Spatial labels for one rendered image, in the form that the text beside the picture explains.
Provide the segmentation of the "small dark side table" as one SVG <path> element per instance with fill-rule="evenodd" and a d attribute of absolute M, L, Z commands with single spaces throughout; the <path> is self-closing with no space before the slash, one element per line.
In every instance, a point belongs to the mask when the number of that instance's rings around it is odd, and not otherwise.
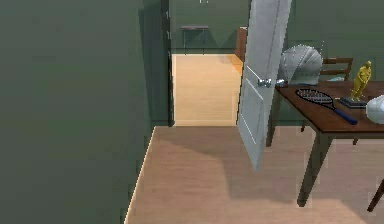
<path fill-rule="evenodd" d="M 210 29 L 208 25 L 183 25 L 180 27 L 183 33 L 183 50 L 184 55 L 187 55 L 187 32 L 188 31 L 201 31 L 202 32 L 202 54 L 205 54 L 206 46 L 206 31 Z"/>

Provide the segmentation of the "brown wooden cabinet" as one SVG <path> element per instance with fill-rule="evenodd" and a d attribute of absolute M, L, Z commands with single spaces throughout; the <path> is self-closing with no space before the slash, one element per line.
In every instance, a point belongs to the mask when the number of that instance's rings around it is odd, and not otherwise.
<path fill-rule="evenodd" d="M 245 47 L 247 39 L 247 30 L 243 28 L 237 29 L 235 55 L 243 61 L 245 58 Z"/>

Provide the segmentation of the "white room door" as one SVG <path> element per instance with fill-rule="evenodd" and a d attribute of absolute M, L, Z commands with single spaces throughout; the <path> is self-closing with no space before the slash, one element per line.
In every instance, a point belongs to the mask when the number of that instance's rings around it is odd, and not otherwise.
<path fill-rule="evenodd" d="M 292 0 L 252 0 L 237 127 L 254 170 L 265 147 Z"/>

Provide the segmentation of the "grey fan-shaped object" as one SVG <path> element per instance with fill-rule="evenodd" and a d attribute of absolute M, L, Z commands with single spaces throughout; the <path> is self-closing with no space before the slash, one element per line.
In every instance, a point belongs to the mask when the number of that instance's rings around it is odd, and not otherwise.
<path fill-rule="evenodd" d="M 317 49 L 296 45 L 282 53 L 277 78 L 289 85 L 317 85 L 322 64 L 322 56 Z"/>

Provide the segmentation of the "dark brown wooden table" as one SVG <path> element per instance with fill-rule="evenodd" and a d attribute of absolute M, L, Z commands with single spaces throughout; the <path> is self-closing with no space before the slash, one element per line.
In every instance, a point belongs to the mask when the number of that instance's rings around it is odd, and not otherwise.
<path fill-rule="evenodd" d="M 324 159 L 331 143 L 335 139 L 384 139 L 384 124 L 375 124 L 366 117 L 364 110 L 349 110 L 341 107 L 341 111 L 354 117 L 357 122 L 349 124 L 345 119 L 333 112 L 331 108 L 309 102 L 297 95 L 299 89 L 317 90 L 328 94 L 332 99 L 349 92 L 352 83 L 349 81 L 320 81 L 317 86 L 276 86 L 273 95 L 272 109 L 268 119 L 266 146 L 272 144 L 275 127 L 278 124 L 280 103 L 285 99 L 304 118 L 305 124 L 316 133 L 316 137 L 308 159 L 306 171 L 297 198 L 299 207 L 304 207 L 316 182 Z"/>

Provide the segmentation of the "black and blue racket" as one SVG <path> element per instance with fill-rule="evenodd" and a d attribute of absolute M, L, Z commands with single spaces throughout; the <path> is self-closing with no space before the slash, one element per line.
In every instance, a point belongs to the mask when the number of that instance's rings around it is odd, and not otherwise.
<path fill-rule="evenodd" d="M 310 103 L 317 104 L 332 110 L 338 116 L 340 116 L 345 121 L 347 121 L 350 125 L 356 125 L 358 123 L 358 121 L 355 118 L 349 116 L 348 114 L 344 113 L 340 109 L 337 109 L 334 105 L 333 98 L 324 92 L 321 92 L 315 89 L 301 88 L 296 90 L 295 94 L 299 98 L 305 101 L 308 101 Z"/>

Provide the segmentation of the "brown wooden chair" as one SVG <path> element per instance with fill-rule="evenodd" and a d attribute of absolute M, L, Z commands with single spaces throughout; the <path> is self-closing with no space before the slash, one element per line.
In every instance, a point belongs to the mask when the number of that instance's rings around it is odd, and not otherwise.
<path fill-rule="evenodd" d="M 343 68 L 322 68 L 320 76 L 332 76 L 333 78 L 343 77 L 342 82 L 337 84 L 330 81 L 319 81 L 317 85 L 308 85 L 306 88 L 315 89 L 331 96 L 336 91 L 336 87 L 347 86 L 352 62 L 352 58 L 325 58 L 323 60 L 323 65 L 342 64 Z M 314 124 L 315 128 L 318 128 L 320 131 L 329 131 L 332 134 L 336 133 L 340 127 L 346 127 L 346 131 L 351 129 L 351 126 L 343 118 L 338 116 L 332 110 L 317 104 L 308 103 L 308 107 L 305 107 L 301 111 L 301 115 L 304 117 L 301 130 L 304 130 L 305 126 L 312 124 Z"/>

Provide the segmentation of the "gold figure statue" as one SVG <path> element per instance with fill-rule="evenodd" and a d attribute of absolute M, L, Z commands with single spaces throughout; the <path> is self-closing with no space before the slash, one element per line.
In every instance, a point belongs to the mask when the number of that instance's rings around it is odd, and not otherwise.
<path fill-rule="evenodd" d="M 359 68 L 354 80 L 353 89 L 349 97 L 341 97 L 339 101 L 349 108 L 364 107 L 366 102 L 361 99 L 363 90 L 371 78 L 371 62 L 367 61 Z"/>

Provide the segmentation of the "white round object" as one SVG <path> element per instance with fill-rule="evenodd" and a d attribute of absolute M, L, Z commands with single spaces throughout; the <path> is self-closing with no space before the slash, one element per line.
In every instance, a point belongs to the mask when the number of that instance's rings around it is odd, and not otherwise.
<path fill-rule="evenodd" d="M 366 115 L 377 124 L 384 124 L 384 95 L 371 99 L 366 105 Z"/>

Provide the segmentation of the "dark wooden chair leg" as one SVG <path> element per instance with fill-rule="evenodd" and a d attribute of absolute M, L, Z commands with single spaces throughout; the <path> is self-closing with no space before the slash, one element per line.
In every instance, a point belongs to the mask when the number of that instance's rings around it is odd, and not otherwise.
<path fill-rule="evenodd" d="M 377 191 L 374 195 L 374 197 L 372 198 L 368 208 L 367 208 L 367 211 L 368 212 L 372 212 L 374 210 L 374 208 L 376 207 L 376 205 L 378 204 L 378 202 L 380 201 L 381 197 L 384 195 L 384 179 L 381 181 L 379 187 L 377 188 Z"/>

